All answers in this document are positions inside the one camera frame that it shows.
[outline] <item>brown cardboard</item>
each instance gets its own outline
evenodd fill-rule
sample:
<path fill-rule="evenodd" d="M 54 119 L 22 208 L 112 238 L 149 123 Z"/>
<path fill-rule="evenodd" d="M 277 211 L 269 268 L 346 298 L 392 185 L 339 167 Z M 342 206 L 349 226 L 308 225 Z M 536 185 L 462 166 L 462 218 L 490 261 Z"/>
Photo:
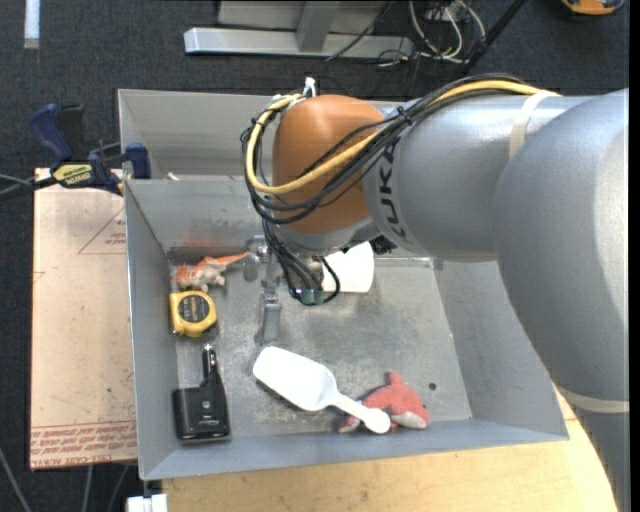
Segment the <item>brown cardboard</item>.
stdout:
<path fill-rule="evenodd" d="M 124 200 L 34 197 L 30 467 L 134 460 Z"/>

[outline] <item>yellow tape measure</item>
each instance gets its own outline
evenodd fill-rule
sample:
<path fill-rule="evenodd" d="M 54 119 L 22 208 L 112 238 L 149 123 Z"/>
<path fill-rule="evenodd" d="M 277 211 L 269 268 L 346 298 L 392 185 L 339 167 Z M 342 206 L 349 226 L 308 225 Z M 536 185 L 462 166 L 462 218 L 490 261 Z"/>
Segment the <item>yellow tape measure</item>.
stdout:
<path fill-rule="evenodd" d="M 199 290 L 169 295 L 169 312 L 173 333 L 198 338 L 218 321 L 213 299 Z"/>

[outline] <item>black object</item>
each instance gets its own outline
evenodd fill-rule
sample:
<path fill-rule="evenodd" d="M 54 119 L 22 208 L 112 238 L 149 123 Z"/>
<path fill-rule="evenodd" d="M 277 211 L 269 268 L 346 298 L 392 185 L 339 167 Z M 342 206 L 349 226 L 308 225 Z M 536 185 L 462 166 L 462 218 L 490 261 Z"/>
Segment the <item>black object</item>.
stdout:
<path fill-rule="evenodd" d="M 393 249 L 396 249 L 398 246 L 394 244 L 391 240 L 389 240 L 384 235 L 380 235 L 373 240 L 369 240 L 369 244 L 373 249 L 373 252 L 376 254 L 387 254 L 391 252 Z"/>
<path fill-rule="evenodd" d="M 489 49 L 489 47 L 493 44 L 493 42 L 498 38 L 498 36 L 502 33 L 505 27 L 511 21 L 516 13 L 520 10 L 520 8 L 525 4 L 527 0 L 514 0 L 511 6 L 506 10 L 506 12 L 502 15 L 502 17 L 496 22 L 496 24 L 489 30 L 484 38 L 478 39 L 476 43 L 473 45 L 469 54 L 464 59 L 463 63 L 460 65 L 460 68 L 456 71 L 455 75 L 452 77 L 453 80 L 458 80 L 460 78 L 464 78 L 467 76 L 471 68 L 476 65 L 476 62 L 480 60 L 485 52 Z"/>
<path fill-rule="evenodd" d="M 204 380 L 200 386 L 173 392 L 178 439 L 215 439 L 231 433 L 227 399 L 216 362 L 216 353 L 211 345 L 206 345 L 202 352 Z"/>

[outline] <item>white strap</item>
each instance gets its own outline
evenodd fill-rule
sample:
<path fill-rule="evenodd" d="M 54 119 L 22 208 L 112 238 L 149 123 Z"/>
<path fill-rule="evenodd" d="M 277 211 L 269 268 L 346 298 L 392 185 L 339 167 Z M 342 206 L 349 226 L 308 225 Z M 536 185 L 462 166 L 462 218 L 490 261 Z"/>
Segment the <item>white strap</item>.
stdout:
<path fill-rule="evenodd" d="M 567 402 L 585 411 L 598 412 L 601 414 L 621 414 L 629 412 L 629 400 L 601 400 L 599 398 L 579 395 L 557 384 L 556 388 L 558 388 L 562 396 L 567 399 Z"/>
<path fill-rule="evenodd" d="M 513 157 L 513 155 L 515 155 L 524 144 L 527 137 L 527 126 L 533 111 L 543 99 L 548 98 L 549 96 L 559 96 L 559 94 L 551 91 L 540 91 L 529 96 L 522 104 L 520 112 L 518 112 L 518 115 L 513 122 L 513 128 L 511 129 L 511 138 L 509 139 L 509 158 Z"/>

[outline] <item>gray metal bin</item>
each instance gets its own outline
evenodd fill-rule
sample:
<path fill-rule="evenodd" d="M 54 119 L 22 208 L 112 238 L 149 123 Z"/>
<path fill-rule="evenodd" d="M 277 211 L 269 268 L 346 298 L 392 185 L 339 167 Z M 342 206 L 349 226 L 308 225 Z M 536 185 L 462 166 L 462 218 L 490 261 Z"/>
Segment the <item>gray metal bin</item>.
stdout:
<path fill-rule="evenodd" d="M 151 180 L 129 180 L 125 189 L 141 478 L 566 439 L 548 373 L 517 321 L 497 266 L 442 264 L 395 252 L 376 257 L 374 284 L 366 294 L 345 293 L 324 306 L 305 308 L 283 289 L 275 345 L 328 366 L 339 389 L 354 398 L 385 384 L 386 372 L 397 371 L 427 405 L 432 423 L 426 430 L 338 434 L 337 410 L 300 411 L 258 384 L 251 368 L 260 350 L 254 341 L 260 280 L 245 281 L 242 272 L 232 270 L 224 287 L 210 291 L 220 319 L 213 344 L 232 436 L 193 445 L 176 438 L 171 393 L 199 382 L 202 340 L 170 332 L 169 260 L 231 254 L 261 228 L 243 178 L 225 171 L 242 170 L 239 134 L 217 161 L 215 146 L 222 142 L 207 144 L 204 137 L 195 150 L 193 140 L 181 149 L 178 139 L 173 152 L 154 154 L 154 149 L 180 126 L 213 123 L 221 130 L 225 105 L 235 108 L 227 113 L 235 116 L 230 125 L 245 124 L 266 99 L 243 98 L 234 103 L 228 95 L 120 92 L 122 142 L 145 144 L 155 173 Z M 159 112 L 172 115 L 158 117 Z M 181 181 L 163 179 L 179 170 L 181 155 L 183 170 L 196 162 L 202 171 L 207 158 L 213 158 L 213 170 L 187 172 L 191 175 Z"/>

